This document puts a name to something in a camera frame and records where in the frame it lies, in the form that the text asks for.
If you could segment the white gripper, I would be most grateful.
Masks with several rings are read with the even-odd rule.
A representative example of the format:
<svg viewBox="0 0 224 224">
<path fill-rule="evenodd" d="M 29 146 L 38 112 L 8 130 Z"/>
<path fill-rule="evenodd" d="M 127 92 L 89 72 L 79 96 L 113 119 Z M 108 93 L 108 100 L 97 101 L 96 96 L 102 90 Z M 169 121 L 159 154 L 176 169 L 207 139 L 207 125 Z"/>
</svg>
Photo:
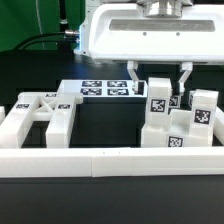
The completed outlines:
<svg viewBox="0 0 224 224">
<path fill-rule="evenodd" d="M 100 5 L 88 40 L 91 58 L 128 61 L 135 94 L 144 93 L 137 62 L 181 63 L 182 75 L 174 88 L 178 96 L 184 95 L 193 63 L 224 64 L 224 3 L 184 6 L 179 17 L 144 12 L 138 3 Z"/>
</svg>

